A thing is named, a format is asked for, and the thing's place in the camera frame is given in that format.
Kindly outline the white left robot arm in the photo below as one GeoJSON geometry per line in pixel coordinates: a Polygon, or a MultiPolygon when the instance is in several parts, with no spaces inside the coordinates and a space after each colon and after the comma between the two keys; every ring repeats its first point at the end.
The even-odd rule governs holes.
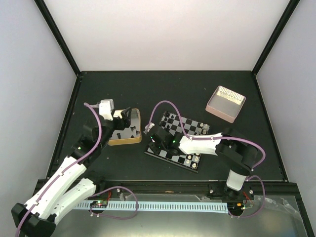
{"type": "Polygon", "coordinates": [[[95,111],[85,104],[95,119],[86,123],[82,135],[50,179],[24,204],[13,206],[11,214],[16,226],[15,236],[49,237],[57,224],[81,201],[101,197],[106,189],[105,178],[88,168],[100,156],[116,130],[131,125],[130,107],[115,116],[113,109],[95,111]]]}

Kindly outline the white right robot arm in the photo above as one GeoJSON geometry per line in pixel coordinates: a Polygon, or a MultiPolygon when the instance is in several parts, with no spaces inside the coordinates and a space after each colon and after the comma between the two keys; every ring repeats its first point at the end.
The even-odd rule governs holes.
{"type": "Polygon", "coordinates": [[[251,171],[266,158],[261,146],[237,137],[238,132],[233,129],[212,135],[173,135],[159,125],[150,124],[145,132],[150,135],[148,147],[156,156],[165,154],[168,159],[198,154],[218,156],[230,169],[224,187],[225,195],[230,199],[242,194],[251,171]]]}

